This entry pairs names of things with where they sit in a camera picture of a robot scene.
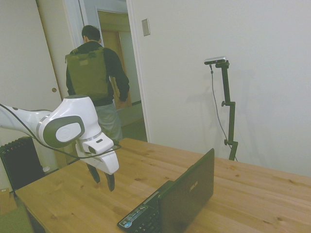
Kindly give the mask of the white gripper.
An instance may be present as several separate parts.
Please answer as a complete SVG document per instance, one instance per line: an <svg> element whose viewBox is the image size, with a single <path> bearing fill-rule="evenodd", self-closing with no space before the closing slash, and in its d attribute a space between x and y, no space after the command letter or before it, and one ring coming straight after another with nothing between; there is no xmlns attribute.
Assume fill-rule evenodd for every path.
<svg viewBox="0 0 311 233"><path fill-rule="evenodd" d="M105 172L109 190L114 191L115 176L113 173L119 169L119 162L116 153L112 151L113 142L84 142L82 144L76 143L75 146L78 157L87 163L88 170L94 181L96 183L101 181L97 171L98 168Z"/></svg>

